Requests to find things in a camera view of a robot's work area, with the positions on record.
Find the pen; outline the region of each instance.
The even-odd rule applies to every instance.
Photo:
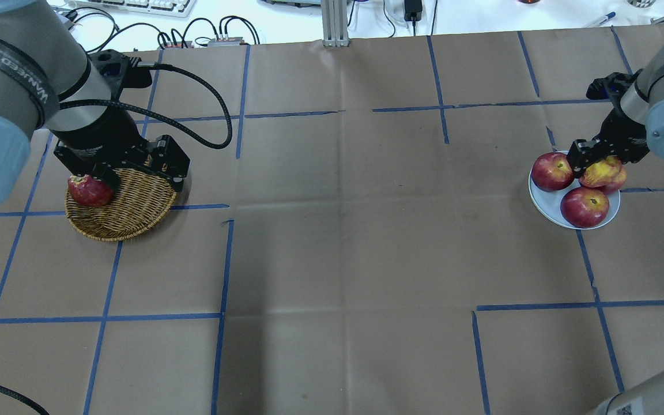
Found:
[[[607,14],[606,16],[601,16],[601,18],[599,18],[598,20],[592,21],[591,23],[589,23],[589,24],[587,24],[586,26],[583,26],[583,27],[599,27],[602,24],[606,23],[607,21],[613,19],[614,16],[616,16],[616,13],[611,12],[611,13]]]

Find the wicker basket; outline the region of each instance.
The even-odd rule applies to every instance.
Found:
[[[66,218],[80,234],[97,241],[124,241],[149,231],[168,213],[178,194],[158,176],[130,168],[115,172],[122,182],[120,189],[102,207],[81,206],[66,191]]]

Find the apple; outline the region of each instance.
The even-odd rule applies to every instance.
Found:
[[[575,187],[560,202],[565,220],[577,228],[592,228],[600,224],[609,212],[609,198],[592,187]]]
[[[627,181],[627,169],[625,169],[624,166],[622,165],[619,174],[614,176],[614,179],[612,179],[612,181],[609,182],[609,184],[606,184],[606,186],[601,186],[596,188],[604,192],[606,196],[609,196],[609,194],[613,194],[614,192],[621,189],[621,187],[624,186],[624,183],[626,181]]]
[[[588,166],[579,179],[580,184],[586,187],[606,186],[619,174],[621,168],[619,157],[609,156]]]
[[[574,175],[563,153],[545,153],[532,166],[532,181],[540,190],[561,191],[570,186]]]
[[[88,174],[69,177],[68,193],[74,202],[90,208],[106,205],[114,196],[114,191],[107,184]]]

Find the plate of apples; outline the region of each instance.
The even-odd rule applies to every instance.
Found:
[[[529,175],[529,195],[548,220],[569,229],[596,229],[609,223],[619,211],[619,189],[627,170],[616,156],[609,156],[575,179],[567,152],[545,153],[534,162]]]

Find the white plate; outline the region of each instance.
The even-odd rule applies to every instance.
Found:
[[[570,224],[565,218],[562,216],[562,213],[560,212],[560,202],[562,202],[563,196],[572,189],[575,189],[575,187],[580,187],[580,182],[578,179],[575,179],[570,186],[566,187],[565,189],[561,191],[554,191],[554,192],[546,192],[540,190],[539,187],[537,187],[536,184],[534,184],[534,181],[532,181],[532,175],[531,173],[528,175],[529,179],[529,196],[532,197],[532,202],[534,203],[535,207],[537,207],[537,210],[539,210],[540,213],[545,215],[548,220],[551,220],[552,223],[559,224],[563,228],[569,228],[569,229],[596,229],[600,228],[601,226],[604,226],[605,224],[611,222],[611,220],[614,219],[614,216],[616,216],[616,213],[619,211],[619,204],[620,204],[620,196],[619,192],[616,191],[613,194],[609,195],[609,212],[606,214],[606,217],[603,218],[603,221],[601,221],[600,224],[597,224],[596,226],[593,226],[592,228],[577,228]]]

